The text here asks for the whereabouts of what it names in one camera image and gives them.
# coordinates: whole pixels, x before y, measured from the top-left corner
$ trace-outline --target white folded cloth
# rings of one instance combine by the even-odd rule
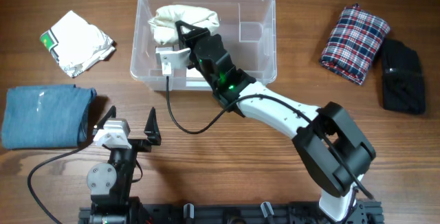
[[[207,8],[189,5],[167,5],[156,10],[156,16],[149,20],[154,40],[160,45],[175,44],[179,38],[175,27],[176,21],[183,21],[197,27],[208,28],[214,33],[219,28],[217,13]],[[183,33],[190,30],[182,28]]]
[[[99,60],[104,60],[115,47],[113,40],[95,25],[88,24],[74,11],[69,11],[40,37],[60,68],[76,77]]]

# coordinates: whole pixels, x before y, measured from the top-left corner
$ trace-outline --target storage box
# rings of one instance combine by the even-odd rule
[[[148,24],[156,9],[172,4],[192,5],[217,12],[225,49],[232,62],[264,85],[276,78],[275,0],[137,0],[130,72],[152,90],[164,91],[166,76],[155,57],[156,43]],[[199,74],[174,69],[170,90],[211,90]]]

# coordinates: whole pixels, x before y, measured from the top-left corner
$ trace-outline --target plaid cloth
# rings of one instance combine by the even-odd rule
[[[381,18],[347,6],[331,31],[320,64],[328,70],[361,85],[390,27]]]

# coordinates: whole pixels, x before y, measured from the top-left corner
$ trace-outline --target wooden surface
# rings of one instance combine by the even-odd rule
[[[390,37],[417,50],[426,81],[427,111],[413,116],[385,111],[380,63],[363,86],[323,69],[318,58],[345,5],[362,8],[390,24]],[[292,143],[260,122],[223,116],[208,132],[187,135],[171,122],[163,93],[130,77],[137,0],[0,0],[0,113],[7,88],[77,84],[95,87],[108,100],[92,109],[92,120],[112,104],[132,137],[142,137],[151,107],[157,109],[162,146],[139,155],[144,178],[131,194],[143,203],[232,204],[318,200]],[[116,53],[76,79],[66,76],[39,36],[74,10],[118,44]],[[387,223],[438,223],[440,219],[440,0],[276,0],[278,77],[268,87],[288,98],[350,111],[377,151],[364,185],[383,201]],[[176,118],[199,128],[219,111],[208,92],[172,92]],[[49,223],[26,186],[39,162],[66,150],[0,150],[0,223]],[[76,223],[90,204],[89,169],[108,159],[92,146],[41,168],[33,178],[41,201],[63,223]]]

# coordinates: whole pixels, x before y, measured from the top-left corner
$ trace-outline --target green label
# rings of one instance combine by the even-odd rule
[[[40,41],[46,46],[46,48],[50,51],[51,48],[55,45],[54,40],[50,37],[49,31],[45,32],[40,37]]]

